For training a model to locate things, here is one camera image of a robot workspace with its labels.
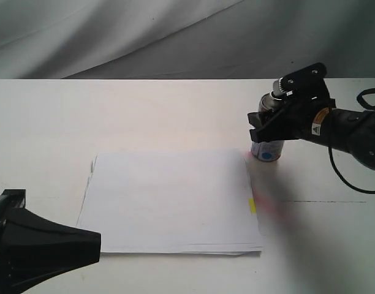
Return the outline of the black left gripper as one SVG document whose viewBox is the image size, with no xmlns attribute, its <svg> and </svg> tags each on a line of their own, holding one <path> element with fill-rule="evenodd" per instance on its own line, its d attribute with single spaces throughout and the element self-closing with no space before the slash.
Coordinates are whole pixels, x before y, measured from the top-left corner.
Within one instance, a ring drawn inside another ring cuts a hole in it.
<svg viewBox="0 0 375 294">
<path fill-rule="evenodd" d="M 100 260 L 101 235 L 57 224 L 26 209 L 24 189 L 0 195 L 0 293 L 33 286 Z"/>
</svg>

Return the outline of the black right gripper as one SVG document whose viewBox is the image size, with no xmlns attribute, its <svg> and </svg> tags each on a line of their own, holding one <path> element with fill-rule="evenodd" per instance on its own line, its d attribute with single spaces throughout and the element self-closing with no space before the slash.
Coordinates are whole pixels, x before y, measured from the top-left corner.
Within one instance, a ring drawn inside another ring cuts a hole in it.
<svg viewBox="0 0 375 294">
<path fill-rule="evenodd" d="M 325 80 L 307 89 L 288 92 L 284 100 L 284 106 L 277 110 L 248 113 L 251 140 L 261 143 L 302 139 L 326 143 L 323 129 L 336 102 L 330 97 Z"/>
</svg>

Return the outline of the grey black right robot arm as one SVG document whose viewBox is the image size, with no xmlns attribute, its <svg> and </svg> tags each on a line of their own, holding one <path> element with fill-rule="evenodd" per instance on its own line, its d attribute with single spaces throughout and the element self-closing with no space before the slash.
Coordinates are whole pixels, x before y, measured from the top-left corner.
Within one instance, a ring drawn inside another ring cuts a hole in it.
<svg viewBox="0 0 375 294">
<path fill-rule="evenodd" d="M 336 107 L 323 79 L 291 89 L 278 98 L 275 109 L 248 113 L 251 140 L 309 141 L 351 154 L 375 170 L 375 105 L 364 98 L 370 94 L 375 88 L 357 96 L 363 111 L 351 111 Z"/>
</svg>

